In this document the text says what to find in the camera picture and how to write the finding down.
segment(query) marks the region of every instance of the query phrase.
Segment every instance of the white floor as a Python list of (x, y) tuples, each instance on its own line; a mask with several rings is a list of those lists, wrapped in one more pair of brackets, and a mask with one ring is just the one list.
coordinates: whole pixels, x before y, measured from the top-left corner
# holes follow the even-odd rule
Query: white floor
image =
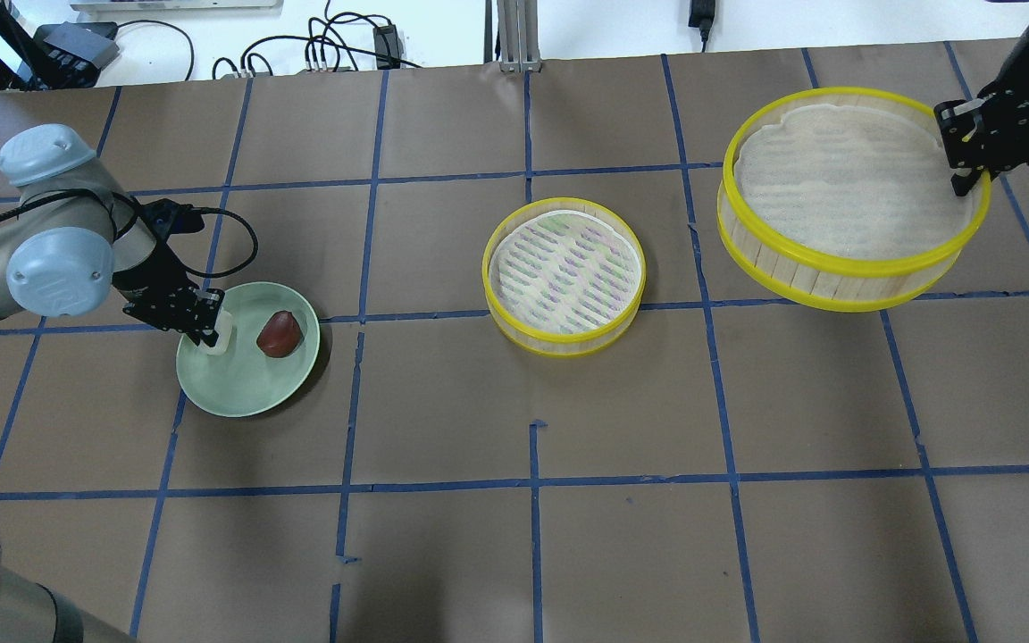
[[(332, 0), (331, 11), (381, 12), (399, 25), (404, 57), (424, 66), (483, 62), (487, 0)], [(273, 9), (120, 11), (87, 16), (69, 0), (13, 0), (30, 31), (40, 24), (155, 17), (186, 30), (197, 49), (193, 78), (209, 78), (217, 57), (237, 60), (250, 42), (289, 33), (306, 36), (322, 0), (285, 0)], [(1029, 3), (987, 0), (718, 0), (710, 50), (821, 47), (932, 40), (1014, 37), (1029, 22)], [(689, 0), (540, 0), (543, 58), (638, 57), (697, 51), (701, 40), (686, 21)], [(371, 48), (367, 25), (343, 26), (354, 47)], [(156, 25), (131, 26), (118, 36), (121, 57), (99, 84), (145, 84), (184, 77), (183, 37)], [(4, 60), (16, 61), (0, 40)], [(304, 68), (303, 44), (269, 42), (257, 49), (278, 74)], [(371, 66), (370, 58), (361, 62)]]

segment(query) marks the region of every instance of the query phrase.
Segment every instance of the green plate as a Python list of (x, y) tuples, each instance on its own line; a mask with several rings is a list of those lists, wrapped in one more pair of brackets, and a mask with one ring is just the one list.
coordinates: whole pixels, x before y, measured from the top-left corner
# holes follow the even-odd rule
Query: green plate
[[(308, 378), (320, 351), (320, 324), (301, 294), (288, 286), (255, 281), (225, 290), (221, 310), (233, 314), (233, 337), (224, 355), (206, 355), (180, 338), (177, 380), (197, 406), (224, 418), (242, 418), (269, 410), (293, 394)], [(296, 318), (304, 337), (287, 357), (268, 357), (256, 336), (277, 311)]]

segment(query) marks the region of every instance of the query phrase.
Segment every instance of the round basket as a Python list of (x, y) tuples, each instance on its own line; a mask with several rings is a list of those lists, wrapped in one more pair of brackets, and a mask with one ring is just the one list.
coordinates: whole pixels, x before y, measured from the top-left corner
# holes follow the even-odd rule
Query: round basket
[[(790, 126), (790, 118), (808, 121), (809, 130)], [(850, 126), (838, 124), (849, 120)], [(845, 134), (856, 130), (860, 138)], [(754, 188), (750, 194), (742, 191), (746, 184), (739, 166), (742, 151), (760, 131), (776, 139), (755, 141), (748, 156), (767, 162), (746, 159), (746, 168), (756, 164), (746, 172), (758, 178), (776, 172), (781, 178), (779, 184), (772, 184), (774, 179), (758, 184), (754, 199)], [(906, 149), (903, 142), (918, 147)], [(718, 230), (736, 263), (780, 296), (842, 313), (890, 308), (943, 277), (987, 216), (992, 190), (987, 175), (962, 200), (951, 194), (957, 200), (951, 204), (937, 193), (951, 191), (948, 175), (930, 107), (856, 86), (801, 92), (769, 103), (736, 132), (717, 197)], [(841, 201), (828, 207), (837, 190), (860, 192), (856, 197), (863, 207), (843, 212)], [(893, 193), (914, 194), (917, 203), (935, 200), (931, 204), (948, 215), (920, 205), (901, 211), (902, 204), (893, 207), (882, 199)], [(952, 204), (959, 214), (951, 214)], [(775, 219), (768, 216), (771, 209)], [(912, 240), (893, 243), (906, 237)], [(838, 244), (846, 251), (838, 252)]]
[(535, 201), (507, 216), (483, 252), (483, 288), (498, 329), (539, 355), (577, 357), (633, 322), (646, 260), (616, 214), (588, 200)]

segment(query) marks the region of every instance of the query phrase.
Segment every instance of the black connector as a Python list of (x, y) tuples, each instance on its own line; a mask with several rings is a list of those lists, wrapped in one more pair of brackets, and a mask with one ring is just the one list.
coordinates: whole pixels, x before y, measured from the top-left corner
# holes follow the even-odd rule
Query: black connector
[(690, 0), (689, 1), (689, 26), (701, 30), (701, 49), (706, 49), (709, 42), (709, 32), (714, 28), (714, 19), (717, 16), (717, 0)]
[(377, 26), (371, 36), (376, 40), (376, 68), (399, 69), (403, 56), (396, 26), (393, 24)]

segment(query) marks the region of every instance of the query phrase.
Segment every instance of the tiled surface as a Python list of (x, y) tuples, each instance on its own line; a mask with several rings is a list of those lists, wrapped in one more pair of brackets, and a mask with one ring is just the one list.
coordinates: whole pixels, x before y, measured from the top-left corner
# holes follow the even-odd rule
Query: tiled surface
[[(954, 50), (993, 74), (1004, 47)], [(930, 103), (957, 95), (947, 52), (810, 58)], [(225, 420), (179, 397), (176, 334), (112, 326), (115, 297), (1, 324), (8, 565), (147, 642), (1029, 640), (1029, 170), (1022, 216), (997, 184), (934, 294), (817, 313), (728, 257), (702, 166), (809, 85), (803, 52), (547, 61), (530, 114), (523, 82), (0, 95), (0, 144), (65, 121), (140, 199), (245, 215), (260, 258), (215, 285), (297, 288), (326, 347), (285, 405)], [(535, 357), (487, 316), (477, 257), (527, 188), (640, 237), (645, 308), (604, 353)], [(176, 251), (244, 259), (208, 223)]]

